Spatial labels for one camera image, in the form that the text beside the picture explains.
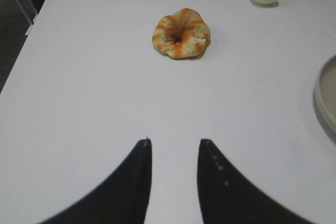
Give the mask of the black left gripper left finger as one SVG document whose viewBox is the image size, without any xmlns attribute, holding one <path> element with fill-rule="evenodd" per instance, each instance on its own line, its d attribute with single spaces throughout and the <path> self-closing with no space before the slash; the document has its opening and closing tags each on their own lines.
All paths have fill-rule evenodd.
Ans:
<svg viewBox="0 0 336 224">
<path fill-rule="evenodd" d="M 152 182 L 152 145 L 139 140 L 92 192 L 45 223 L 144 223 Z"/>
</svg>

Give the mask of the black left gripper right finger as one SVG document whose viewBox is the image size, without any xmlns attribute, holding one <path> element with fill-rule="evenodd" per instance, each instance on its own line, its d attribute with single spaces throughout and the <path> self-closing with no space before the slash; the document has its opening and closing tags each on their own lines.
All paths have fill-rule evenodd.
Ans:
<svg viewBox="0 0 336 224">
<path fill-rule="evenodd" d="M 197 190 L 204 223 L 309 223 L 254 186 L 209 139 L 199 145 Z"/>
</svg>

